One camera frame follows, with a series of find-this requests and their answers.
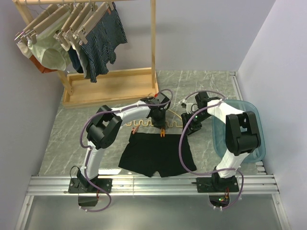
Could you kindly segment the orange clothes peg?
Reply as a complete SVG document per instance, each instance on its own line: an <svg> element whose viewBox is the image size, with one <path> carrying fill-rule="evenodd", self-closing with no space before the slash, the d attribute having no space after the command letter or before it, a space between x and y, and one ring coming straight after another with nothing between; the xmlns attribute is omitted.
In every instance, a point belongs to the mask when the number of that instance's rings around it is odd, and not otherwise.
<svg viewBox="0 0 307 230"><path fill-rule="evenodd" d="M160 137L162 137L162 138L165 137L165 129L164 128L161 129Z"/></svg>

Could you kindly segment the pink clothes peg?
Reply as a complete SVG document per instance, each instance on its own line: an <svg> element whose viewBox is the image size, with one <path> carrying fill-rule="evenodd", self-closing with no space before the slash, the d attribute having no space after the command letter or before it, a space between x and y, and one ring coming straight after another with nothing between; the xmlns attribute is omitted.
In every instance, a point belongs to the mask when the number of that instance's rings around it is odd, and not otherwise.
<svg viewBox="0 0 307 230"><path fill-rule="evenodd" d="M132 133L135 134L138 131L139 127L135 127L132 129Z"/></svg>

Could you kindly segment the black boxer underwear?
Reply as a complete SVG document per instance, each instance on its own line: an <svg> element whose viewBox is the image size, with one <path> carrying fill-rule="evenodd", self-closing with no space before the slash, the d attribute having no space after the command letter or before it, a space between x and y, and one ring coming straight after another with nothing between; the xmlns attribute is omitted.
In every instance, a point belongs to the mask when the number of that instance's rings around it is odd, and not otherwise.
<svg viewBox="0 0 307 230"><path fill-rule="evenodd" d="M178 146L180 134L135 133L131 134L118 166L122 169L152 177L155 172L170 177L185 174Z"/></svg>

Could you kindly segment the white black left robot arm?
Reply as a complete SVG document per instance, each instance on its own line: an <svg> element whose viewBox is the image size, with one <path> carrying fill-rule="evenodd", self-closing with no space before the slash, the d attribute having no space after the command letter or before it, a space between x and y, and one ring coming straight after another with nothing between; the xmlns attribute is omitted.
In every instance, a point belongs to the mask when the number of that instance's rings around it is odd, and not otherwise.
<svg viewBox="0 0 307 230"><path fill-rule="evenodd" d="M87 193L96 189L103 152L116 140L123 125L149 117L162 120L171 100L159 92L156 96L142 98L124 107L101 106L83 127L83 132L87 132L88 142L87 145L80 143L87 150L84 162L77 172L80 188Z"/></svg>

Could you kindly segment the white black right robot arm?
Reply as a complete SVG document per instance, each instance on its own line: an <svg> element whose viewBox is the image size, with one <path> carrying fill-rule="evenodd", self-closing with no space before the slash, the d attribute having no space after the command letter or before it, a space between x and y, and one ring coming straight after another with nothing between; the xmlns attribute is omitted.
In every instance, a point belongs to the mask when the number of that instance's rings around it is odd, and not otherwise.
<svg viewBox="0 0 307 230"><path fill-rule="evenodd" d="M194 112L183 128L179 140L178 154L183 168L195 175L211 175L212 188L218 192L227 188L235 177L243 160L261 145L261 136L256 115L253 111L242 111L225 103L225 96L219 92L210 91L220 97L207 97L204 106ZM190 170L182 158L182 142L191 121L201 112L219 119L225 124L226 151L220 163L212 172L195 173Z"/></svg>

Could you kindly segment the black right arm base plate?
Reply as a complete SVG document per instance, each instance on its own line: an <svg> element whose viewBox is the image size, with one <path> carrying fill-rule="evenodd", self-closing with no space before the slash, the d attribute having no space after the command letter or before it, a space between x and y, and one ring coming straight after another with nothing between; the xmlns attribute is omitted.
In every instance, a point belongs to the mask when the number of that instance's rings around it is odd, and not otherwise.
<svg viewBox="0 0 307 230"><path fill-rule="evenodd" d="M239 192L237 179L230 178L213 179L211 177L198 177L195 182L198 193L223 193Z"/></svg>

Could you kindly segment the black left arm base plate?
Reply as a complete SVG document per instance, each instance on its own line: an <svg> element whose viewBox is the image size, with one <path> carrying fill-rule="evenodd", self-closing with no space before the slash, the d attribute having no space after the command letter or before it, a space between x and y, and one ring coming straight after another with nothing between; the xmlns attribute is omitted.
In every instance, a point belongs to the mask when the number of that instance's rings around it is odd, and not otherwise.
<svg viewBox="0 0 307 230"><path fill-rule="evenodd" d="M92 181L97 187L105 190L110 193L112 188L112 179L111 178L96 178ZM99 189L92 186L86 181L86 185L83 185L78 178L71 178L68 193L69 194L85 194L85 193L96 193L99 192Z"/></svg>

